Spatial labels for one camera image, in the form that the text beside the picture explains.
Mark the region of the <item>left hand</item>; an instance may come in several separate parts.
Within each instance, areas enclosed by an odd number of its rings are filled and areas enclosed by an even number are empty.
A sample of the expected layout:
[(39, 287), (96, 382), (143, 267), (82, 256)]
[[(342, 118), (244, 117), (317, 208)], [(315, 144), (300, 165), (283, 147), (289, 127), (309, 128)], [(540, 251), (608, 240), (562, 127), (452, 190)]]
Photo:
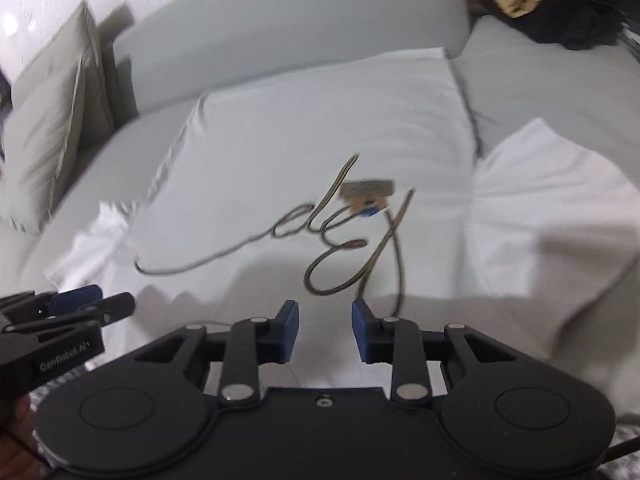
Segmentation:
[(32, 399), (29, 394), (1, 402), (1, 478), (41, 479), (48, 467), (39, 455), (34, 431)]

